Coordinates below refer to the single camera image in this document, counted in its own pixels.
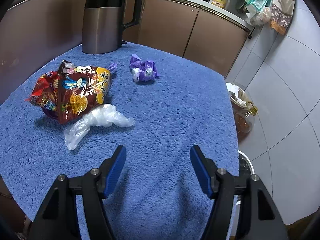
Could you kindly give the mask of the clear plastic bag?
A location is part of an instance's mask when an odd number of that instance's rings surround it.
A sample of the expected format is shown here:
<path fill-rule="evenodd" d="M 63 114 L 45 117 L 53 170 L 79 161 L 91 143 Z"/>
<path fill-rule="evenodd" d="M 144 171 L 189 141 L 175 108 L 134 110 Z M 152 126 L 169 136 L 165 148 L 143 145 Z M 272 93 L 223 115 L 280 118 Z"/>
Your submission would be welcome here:
<path fill-rule="evenodd" d="M 116 125 L 118 127 L 131 127 L 134 124 L 135 119 L 125 117 L 117 111 L 116 106 L 111 104 L 100 105 L 65 129 L 64 142 L 67 148 L 72 151 L 78 147 L 79 142 L 90 131 L 92 126 L 111 127 Z"/>

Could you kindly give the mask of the dark brown noodle snack bag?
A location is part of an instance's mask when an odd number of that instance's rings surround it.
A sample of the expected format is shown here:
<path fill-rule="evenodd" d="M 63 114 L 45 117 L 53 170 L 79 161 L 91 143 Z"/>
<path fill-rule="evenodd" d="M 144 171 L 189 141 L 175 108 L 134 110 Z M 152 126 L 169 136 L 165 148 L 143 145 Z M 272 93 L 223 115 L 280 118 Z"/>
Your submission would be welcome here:
<path fill-rule="evenodd" d="M 112 85 L 109 69 L 76 66 L 63 60 L 57 71 L 56 111 L 60 124 L 77 119 L 102 105 Z"/>

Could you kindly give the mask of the red chip snack bag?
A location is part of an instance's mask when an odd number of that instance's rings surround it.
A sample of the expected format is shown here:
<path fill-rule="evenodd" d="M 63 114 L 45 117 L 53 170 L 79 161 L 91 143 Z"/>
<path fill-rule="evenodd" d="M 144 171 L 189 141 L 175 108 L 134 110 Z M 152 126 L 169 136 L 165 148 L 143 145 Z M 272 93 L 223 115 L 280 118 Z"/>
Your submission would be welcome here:
<path fill-rule="evenodd" d="M 60 75 L 55 72 L 46 72 L 36 81 L 35 87 L 26 99 L 34 106 L 41 107 L 49 111 L 56 111 L 57 107 L 57 86 Z"/>

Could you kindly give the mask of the purple wrapper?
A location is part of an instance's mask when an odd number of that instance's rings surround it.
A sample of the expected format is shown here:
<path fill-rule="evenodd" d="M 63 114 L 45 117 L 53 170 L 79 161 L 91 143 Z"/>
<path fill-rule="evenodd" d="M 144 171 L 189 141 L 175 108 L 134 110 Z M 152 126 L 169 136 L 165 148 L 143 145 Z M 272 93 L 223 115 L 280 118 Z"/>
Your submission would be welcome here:
<path fill-rule="evenodd" d="M 160 77 L 154 61 L 143 61 L 136 54 L 130 57 L 129 69 L 135 83 L 149 82 Z"/>

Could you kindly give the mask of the round white-rimmed trash can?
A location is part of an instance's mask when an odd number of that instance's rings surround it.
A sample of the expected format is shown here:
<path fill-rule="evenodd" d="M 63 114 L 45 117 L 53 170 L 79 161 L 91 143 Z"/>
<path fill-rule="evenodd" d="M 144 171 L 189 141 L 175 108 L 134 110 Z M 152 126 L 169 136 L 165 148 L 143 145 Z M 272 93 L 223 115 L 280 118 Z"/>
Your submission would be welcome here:
<path fill-rule="evenodd" d="M 255 174 L 255 171 L 248 156 L 245 155 L 240 150 L 238 150 L 238 154 L 239 154 L 239 180 L 236 185 L 242 189 L 246 186 L 247 178 Z"/>

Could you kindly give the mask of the beige small trash bin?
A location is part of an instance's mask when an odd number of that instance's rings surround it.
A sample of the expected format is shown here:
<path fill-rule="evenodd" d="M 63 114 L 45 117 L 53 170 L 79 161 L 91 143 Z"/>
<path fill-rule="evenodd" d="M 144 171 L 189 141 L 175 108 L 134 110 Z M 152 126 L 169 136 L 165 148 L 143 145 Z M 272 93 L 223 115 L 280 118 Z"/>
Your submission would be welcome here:
<path fill-rule="evenodd" d="M 229 92 L 229 98 L 232 106 L 236 110 L 251 108 L 253 106 L 252 101 L 247 94 L 237 85 L 227 82 L 227 90 Z"/>

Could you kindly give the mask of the blue terry towel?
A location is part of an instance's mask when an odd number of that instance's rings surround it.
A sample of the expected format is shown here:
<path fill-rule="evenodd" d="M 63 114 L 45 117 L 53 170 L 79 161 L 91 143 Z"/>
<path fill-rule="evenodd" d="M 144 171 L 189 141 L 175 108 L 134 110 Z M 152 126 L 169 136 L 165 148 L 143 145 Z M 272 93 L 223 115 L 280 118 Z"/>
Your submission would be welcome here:
<path fill-rule="evenodd" d="M 160 77 L 135 83 L 130 57 L 155 62 Z M 63 60 L 78 66 L 118 65 L 106 102 L 132 127 L 92 127 L 70 151 L 65 127 L 26 101 L 37 79 Z M 17 204 L 34 219 L 59 174 L 81 176 L 109 158 L 118 145 L 127 159 L 104 205 L 117 239 L 199 239 L 213 202 L 202 192 L 190 162 L 198 145 L 217 166 L 238 174 L 238 142 L 224 78 L 160 50 L 128 43 L 108 54 L 81 47 L 48 62 L 1 105 L 1 176 Z"/>

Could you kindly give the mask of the brown base cabinets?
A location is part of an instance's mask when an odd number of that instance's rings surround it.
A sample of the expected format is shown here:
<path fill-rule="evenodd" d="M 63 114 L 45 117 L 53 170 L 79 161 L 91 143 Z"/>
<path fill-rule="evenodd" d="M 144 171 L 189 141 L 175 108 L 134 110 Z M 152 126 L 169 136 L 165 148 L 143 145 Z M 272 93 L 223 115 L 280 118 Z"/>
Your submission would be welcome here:
<path fill-rule="evenodd" d="M 1 19 L 1 100 L 81 42 L 85 0 L 14 0 Z M 201 0 L 144 0 L 124 40 L 181 56 L 226 76 L 252 26 Z"/>

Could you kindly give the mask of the brown black electric kettle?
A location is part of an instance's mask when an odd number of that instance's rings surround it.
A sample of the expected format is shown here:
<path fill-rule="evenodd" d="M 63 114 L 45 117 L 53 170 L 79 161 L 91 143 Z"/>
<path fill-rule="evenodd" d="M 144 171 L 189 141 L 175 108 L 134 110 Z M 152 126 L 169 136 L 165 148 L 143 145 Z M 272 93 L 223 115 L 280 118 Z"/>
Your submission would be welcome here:
<path fill-rule="evenodd" d="M 86 0 L 82 25 L 82 52 L 104 54 L 123 44 L 123 31 L 138 25 L 143 0 L 135 0 L 132 20 L 123 22 L 126 0 Z"/>

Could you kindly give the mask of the yellow detergent bottle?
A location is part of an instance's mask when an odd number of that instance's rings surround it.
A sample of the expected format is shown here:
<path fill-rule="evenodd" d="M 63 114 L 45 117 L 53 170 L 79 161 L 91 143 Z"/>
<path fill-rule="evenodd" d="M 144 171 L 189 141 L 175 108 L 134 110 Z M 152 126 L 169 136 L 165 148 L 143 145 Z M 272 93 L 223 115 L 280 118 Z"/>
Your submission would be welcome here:
<path fill-rule="evenodd" d="M 212 0 L 211 3 L 217 7 L 225 9 L 229 0 Z"/>

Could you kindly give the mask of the hanging patterned apron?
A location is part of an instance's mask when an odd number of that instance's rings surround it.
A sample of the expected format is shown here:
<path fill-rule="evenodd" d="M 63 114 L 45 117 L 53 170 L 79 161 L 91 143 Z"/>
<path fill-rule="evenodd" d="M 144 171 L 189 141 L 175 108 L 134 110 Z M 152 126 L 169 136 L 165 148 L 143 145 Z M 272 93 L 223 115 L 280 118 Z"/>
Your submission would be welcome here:
<path fill-rule="evenodd" d="M 293 18 L 294 7 L 295 0 L 272 0 L 270 27 L 285 35 Z"/>

